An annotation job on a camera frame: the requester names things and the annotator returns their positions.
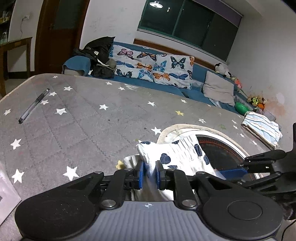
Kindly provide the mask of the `white polka dot garment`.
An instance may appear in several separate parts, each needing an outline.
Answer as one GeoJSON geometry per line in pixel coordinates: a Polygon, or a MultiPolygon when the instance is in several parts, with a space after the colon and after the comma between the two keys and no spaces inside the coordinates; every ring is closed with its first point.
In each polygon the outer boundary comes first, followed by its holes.
{"type": "Polygon", "coordinates": [[[123,164],[126,168],[135,168],[138,161],[144,162],[144,184],[140,190],[132,191],[133,201],[171,201],[171,190],[161,191],[157,188],[156,161],[160,161],[164,169],[177,169],[188,176],[204,171],[224,179],[215,170],[201,147],[196,135],[190,135],[172,143],[156,144],[143,141],[137,144],[137,155],[125,157],[123,164]]]}

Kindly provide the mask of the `folded striped blue cloth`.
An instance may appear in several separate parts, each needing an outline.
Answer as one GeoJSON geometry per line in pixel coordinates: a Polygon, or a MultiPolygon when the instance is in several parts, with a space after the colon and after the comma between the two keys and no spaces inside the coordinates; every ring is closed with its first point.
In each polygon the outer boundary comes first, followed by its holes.
{"type": "Polygon", "coordinates": [[[282,138],[282,133],[277,123],[253,111],[245,113],[241,125],[273,149],[277,148],[278,142],[282,138]]]}

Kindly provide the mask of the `colourful toy pile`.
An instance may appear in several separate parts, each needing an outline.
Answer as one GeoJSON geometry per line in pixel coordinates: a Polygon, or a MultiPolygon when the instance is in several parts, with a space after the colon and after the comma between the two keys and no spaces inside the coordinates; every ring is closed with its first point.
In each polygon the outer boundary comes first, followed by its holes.
{"type": "Polygon", "coordinates": [[[239,92],[241,94],[243,94],[244,97],[247,98],[247,102],[249,104],[251,104],[253,107],[261,109],[261,110],[265,109],[266,100],[263,97],[255,96],[255,95],[247,96],[246,93],[242,90],[242,83],[236,77],[234,77],[234,83],[237,86],[237,88],[239,89],[239,92]]]}

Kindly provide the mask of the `green ball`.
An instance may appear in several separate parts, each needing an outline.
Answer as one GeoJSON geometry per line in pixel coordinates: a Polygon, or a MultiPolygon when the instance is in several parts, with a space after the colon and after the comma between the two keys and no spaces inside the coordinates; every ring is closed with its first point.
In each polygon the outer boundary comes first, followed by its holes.
{"type": "Polygon", "coordinates": [[[246,107],[244,104],[240,102],[236,102],[234,107],[237,110],[237,112],[241,115],[245,115],[245,113],[249,111],[248,107],[246,107]]]}

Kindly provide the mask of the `grey cushion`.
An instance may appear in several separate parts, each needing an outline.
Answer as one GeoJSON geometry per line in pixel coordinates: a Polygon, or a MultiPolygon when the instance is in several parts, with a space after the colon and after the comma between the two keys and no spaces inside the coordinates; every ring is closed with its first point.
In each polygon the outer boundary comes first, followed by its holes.
{"type": "Polygon", "coordinates": [[[235,105],[234,84],[213,72],[207,71],[202,91],[207,98],[229,104],[230,106],[235,105]]]}

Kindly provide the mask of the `white plush toy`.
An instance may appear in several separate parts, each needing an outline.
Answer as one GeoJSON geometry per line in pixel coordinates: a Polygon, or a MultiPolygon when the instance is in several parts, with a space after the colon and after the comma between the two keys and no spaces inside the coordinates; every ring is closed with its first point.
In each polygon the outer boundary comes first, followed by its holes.
{"type": "Polygon", "coordinates": [[[228,68],[224,67],[222,63],[215,64],[215,72],[222,75],[224,78],[231,79],[233,77],[228,68]]]}

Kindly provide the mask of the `white pink tissue box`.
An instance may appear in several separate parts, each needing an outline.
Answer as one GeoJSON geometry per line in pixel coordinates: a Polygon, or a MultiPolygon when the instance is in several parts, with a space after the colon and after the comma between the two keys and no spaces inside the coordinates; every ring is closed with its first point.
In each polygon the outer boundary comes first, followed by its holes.
{"type": "Polygon", "coordinates": [[[5,172],[3,164],[0,164],[0,200],[1,225],[21,201],[5,172]]]}

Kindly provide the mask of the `black pen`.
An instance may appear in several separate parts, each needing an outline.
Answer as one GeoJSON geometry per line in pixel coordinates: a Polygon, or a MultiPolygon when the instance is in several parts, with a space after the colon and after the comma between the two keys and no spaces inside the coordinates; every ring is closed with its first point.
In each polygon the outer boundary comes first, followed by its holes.
{"type": "Polygon", "coordinates": [[[34,102],[27,108],[27,110],[21,115],[21,117],[18,120],[19,124],[22,124],[24,120],[28,117],[28,115],[33,111],[33,109],[39,104],[43,98],[49,93],[50,89],[47,88],[45,91],[43,91],[35,100],[34,102]]]}

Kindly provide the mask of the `butterfly print pillow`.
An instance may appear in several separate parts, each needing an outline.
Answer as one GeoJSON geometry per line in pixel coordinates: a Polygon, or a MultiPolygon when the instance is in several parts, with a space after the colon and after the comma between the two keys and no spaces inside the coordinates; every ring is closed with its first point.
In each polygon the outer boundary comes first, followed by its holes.
{"type": "Polygon", "coordinates": [[[195,60],[192,56],[155,54],[113,45],[109,57],[116,61],[118,76],[184,89],[192,86],[195,60]]]}

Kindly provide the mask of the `blue sofa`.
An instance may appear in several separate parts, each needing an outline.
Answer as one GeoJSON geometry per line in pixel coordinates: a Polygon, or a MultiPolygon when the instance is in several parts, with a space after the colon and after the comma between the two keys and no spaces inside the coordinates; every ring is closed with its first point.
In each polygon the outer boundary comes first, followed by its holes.
{"type": "Polygon", "coordinates": [[[156,52],[103,37],[75,49],[63,69],[83,76],[113,79],[215,105],[235,108],[235,83],[215,71],[195,65],[195,58],[156,52]]]}

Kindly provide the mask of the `black bag on sofa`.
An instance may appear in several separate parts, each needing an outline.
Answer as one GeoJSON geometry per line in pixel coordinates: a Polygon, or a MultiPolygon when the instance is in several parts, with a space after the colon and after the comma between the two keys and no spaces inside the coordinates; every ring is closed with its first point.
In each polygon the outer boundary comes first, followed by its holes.
{"type": "Polygon", "coordinates": [[[83,49],[74,49],[74,54],[90,59],[91,75],[96,78],[114,78],[116,61],[109,54],[115,37],[101,37],[87,43],[83,49]]]}

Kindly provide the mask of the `dark green window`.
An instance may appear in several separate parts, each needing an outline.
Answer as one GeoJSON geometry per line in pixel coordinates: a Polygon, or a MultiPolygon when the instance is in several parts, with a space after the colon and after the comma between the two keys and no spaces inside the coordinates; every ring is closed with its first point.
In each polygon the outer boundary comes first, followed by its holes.
{"type": "Polygon", "coordinates": [[[241,19],[223,1],[147,1],[138,27],[226,61],[241,19]]]}

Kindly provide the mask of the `wooden side table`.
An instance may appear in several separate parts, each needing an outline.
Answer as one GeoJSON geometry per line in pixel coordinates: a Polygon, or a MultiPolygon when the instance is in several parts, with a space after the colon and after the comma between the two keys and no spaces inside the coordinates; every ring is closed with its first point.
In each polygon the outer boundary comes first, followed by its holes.
{"type": "Polygon", "coordinates": [[[20,71],[20,59],[22,59],[21,74],[13,74],[13,78],[29,78],[31,76],[31,42],[33,37],[10,41],[1,44],[1,97],[6,95],[5,81],[9,78],[9,70],[20,71]]]}

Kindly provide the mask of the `dark wooden door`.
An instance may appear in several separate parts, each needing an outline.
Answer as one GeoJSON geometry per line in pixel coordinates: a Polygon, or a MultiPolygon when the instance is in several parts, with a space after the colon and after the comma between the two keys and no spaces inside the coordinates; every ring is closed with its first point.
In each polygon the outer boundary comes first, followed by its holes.
{"type": "Polygon", "coordinates": [[[36,74],[61,73],[79,48],[89,6],[84,0],[43,1],[35,41],[36,74]]]}

